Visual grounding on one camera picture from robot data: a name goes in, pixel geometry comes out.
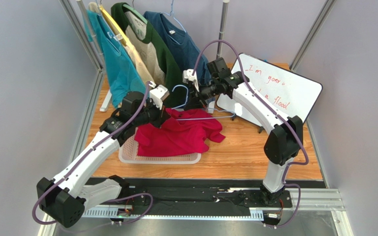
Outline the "light blue wire hanger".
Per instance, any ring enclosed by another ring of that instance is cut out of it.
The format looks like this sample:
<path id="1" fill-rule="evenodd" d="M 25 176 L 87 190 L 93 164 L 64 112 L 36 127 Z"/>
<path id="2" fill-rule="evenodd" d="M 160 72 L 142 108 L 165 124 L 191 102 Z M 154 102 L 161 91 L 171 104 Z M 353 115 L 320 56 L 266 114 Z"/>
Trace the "light blue wire hanger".
<path id="1" fill-rule="evenodd" d="M 174 90 L 178 87 L 182 87 L 182 88 L 185 88 L 186 89 L 186 99 L 185 99 L 185 102 L 182 104 L 182 105 L 179 105 L 179 106 L 176 106 L 176 107 L 173 107 L 172 109 L 173 110 L 176 110 L 178 108 L 184 108 L 187 104 L 188 104 L 188 101 L 189 101 L 189 89 L 186 87 L 186 86 L 183 86 L 183 85 L 176 85 L 173 89 L 172 89 L 172 92 L 174 92 Z M 224 117 L 210 117 L 210 118 L 176 118 L 177 121 L 189 121 L 189 120 L 209 120 L 209 119 L 220 119 L 220 118 L 236 118 L 236 113 L 235 112 L 232 112 L 232 111 L 228 111 L 228 110 L 218 110 L 216 108 L 212 108 L 212 110 L 214 111 L 218 111 L 218 112 L 229 112 L 231 113 L 230 116 L 224 116 Z"/>

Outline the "red t-shirt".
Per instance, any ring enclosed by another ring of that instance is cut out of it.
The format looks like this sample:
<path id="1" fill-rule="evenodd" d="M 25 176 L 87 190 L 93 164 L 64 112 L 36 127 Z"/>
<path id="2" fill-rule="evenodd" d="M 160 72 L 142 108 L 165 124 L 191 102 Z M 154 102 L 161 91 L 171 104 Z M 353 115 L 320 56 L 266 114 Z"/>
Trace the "red t-shirt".
<path id="1" fill-rule="evenodd" d="M 170 157 L 191 153 L 205 153 L 208 139 L 220 143 L 225 139 L 221 134 L 222 124 L 216 119 L 177 121 L 176 118 L 210 118 L 202 109 L 177 111 L 166 109 L 171 118 L 160 128 L 150 123 L 138 127 L 134 139 L 139 143 L 137 154 L 148 157 Z"/>

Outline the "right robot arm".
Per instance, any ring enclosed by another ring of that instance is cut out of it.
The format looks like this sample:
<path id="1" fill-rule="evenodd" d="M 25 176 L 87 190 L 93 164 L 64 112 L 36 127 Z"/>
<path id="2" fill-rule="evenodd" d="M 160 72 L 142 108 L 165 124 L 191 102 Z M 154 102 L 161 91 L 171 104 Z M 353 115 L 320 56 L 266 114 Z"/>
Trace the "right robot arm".
<path id="1" fill-rule="evenodd" d="M 288 168 L 303 148 L 303 121 L 274 107 L 253 86 L 243 69 L 231 72 L 223 58 L 207 66 L 212 81 L 206 86 L 199 85 L 194 69 L 183 71 L 183 83 L 189 88 L 184 109 L 205 108 L 208 99 L 221 94 L 247 109 L 268 134 L 264 153 L 269 162 L 258 198 L 265 206 L 279 203 L 285 190 Z"/>

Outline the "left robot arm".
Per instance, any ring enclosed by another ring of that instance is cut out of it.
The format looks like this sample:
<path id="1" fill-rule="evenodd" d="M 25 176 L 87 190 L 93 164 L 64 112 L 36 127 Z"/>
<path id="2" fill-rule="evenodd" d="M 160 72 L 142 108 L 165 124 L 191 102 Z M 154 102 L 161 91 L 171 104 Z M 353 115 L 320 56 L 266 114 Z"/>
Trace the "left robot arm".
<path id="1" fill-rule="evenodd" d="M 128 92 L 121 105 L 100 126 L 91 143 L 65 169 L 51 179 L 43 177 L 36 185 L 38 200 L 33 207 L 39 208 L 65 228 L 76 224 L 86 210 L 112 200 L 123 201 L 122 190 L 129 184 L 119 176 L 111 176 L 100 184 L 85 184 L 112 153 L 117 151 L 137 127 L 151 124 L 160 127 L 169 115 L 163 103 L 169 96 L 168 89 L 160 86 L 145 93 Z"/>

